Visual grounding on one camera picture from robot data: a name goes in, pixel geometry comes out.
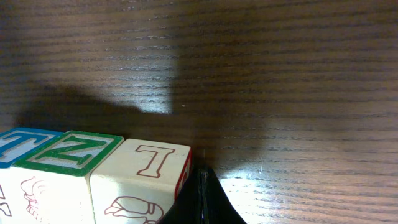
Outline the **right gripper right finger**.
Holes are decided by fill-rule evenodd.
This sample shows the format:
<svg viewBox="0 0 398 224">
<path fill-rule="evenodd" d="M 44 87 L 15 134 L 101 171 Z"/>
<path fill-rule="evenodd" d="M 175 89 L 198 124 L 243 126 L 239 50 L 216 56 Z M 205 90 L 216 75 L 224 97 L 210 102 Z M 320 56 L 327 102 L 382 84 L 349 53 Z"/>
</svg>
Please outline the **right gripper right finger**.
<svg viewBox="0 0 398 224">
<path fill-rule="evenodd" d="M 246 224 L 234 209 L 211 168 L 203 170 L 203 221 L 208 224 Z"/>
</svg>

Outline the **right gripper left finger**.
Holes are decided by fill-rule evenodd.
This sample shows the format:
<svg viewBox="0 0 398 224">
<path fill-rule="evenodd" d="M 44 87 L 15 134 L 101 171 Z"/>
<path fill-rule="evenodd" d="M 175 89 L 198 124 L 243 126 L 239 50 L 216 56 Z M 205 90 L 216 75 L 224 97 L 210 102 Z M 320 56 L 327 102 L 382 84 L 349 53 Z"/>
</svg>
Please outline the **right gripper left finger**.
<svg viewBox="0 0 398 224">
<path fill-rule="evenodd" d="M 202 176 L 200 169 L 194 169 L 184 183 L 176 201 L 158 224 L 201 224 L 202 219 Z"/>
</svg>

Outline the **white block red sides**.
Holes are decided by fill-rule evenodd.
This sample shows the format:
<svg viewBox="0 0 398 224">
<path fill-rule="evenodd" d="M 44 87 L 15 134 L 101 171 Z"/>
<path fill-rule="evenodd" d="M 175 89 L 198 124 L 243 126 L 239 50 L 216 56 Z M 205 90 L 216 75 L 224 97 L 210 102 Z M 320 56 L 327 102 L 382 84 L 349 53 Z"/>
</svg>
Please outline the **white block red sides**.
<svg viewBox="0 0 398 224">
<path fill-rule="evenodd" d="M 127 139 L 91 174 L 96 223 L 158 223 L 190 174 L 189 146 Z"/>
</svg>

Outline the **green sided picture block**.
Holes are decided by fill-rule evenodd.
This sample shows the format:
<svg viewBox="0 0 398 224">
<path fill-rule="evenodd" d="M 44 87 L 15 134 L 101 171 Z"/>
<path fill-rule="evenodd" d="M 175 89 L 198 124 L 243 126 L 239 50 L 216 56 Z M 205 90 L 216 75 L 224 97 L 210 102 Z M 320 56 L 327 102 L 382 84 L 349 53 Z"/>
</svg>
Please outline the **green sided picture block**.
<svg viewBox="0 0 398 224">
<path fill-rule="evenodd" d="M 122 136 L 67 131 L 11 166 L 14 223 L 93 224 L 91 173 Z"/>
</svg>

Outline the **yellow sided X block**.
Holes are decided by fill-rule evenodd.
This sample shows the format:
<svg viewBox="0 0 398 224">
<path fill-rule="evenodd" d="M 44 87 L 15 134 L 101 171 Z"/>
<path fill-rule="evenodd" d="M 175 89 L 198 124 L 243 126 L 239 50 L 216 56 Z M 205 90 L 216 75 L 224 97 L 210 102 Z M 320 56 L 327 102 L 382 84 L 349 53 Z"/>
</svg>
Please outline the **yellow sided X block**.
<svg viewBox="0 0 398 224">
<path fill-rule="evenodd" d="M 34 128 L 14 128 L 1 133 L 1 223 L 15 217 L 11 207 L 10 166 L 62 132 Z"/>
</svg>

